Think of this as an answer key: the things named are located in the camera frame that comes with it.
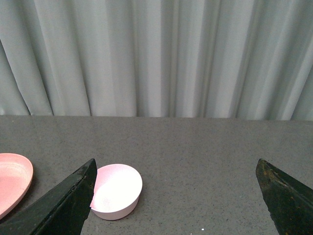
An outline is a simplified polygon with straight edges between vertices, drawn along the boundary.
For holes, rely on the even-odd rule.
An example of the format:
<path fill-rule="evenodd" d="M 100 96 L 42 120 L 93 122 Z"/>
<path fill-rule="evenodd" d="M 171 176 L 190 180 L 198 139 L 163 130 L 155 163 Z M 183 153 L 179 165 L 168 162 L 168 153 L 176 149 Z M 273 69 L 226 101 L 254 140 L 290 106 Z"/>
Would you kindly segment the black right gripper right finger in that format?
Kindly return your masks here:
<path fill-rule="evenodd" d="M 264 159 L 259 159 L 255 172 L 278 233 L 311 235 L 313 190 Z"/>

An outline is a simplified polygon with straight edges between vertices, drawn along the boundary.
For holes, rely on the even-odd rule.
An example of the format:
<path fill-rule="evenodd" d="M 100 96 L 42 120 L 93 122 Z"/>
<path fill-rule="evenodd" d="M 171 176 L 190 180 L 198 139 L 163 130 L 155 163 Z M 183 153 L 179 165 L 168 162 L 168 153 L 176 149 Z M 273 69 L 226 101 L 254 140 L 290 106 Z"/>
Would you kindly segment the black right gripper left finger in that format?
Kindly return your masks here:
<path fill-rule="evenodd" d="M 31 206 L 0 225 L 2 235 L 79 235 L 90 212 L 97 176 L 90 159 Z"/>

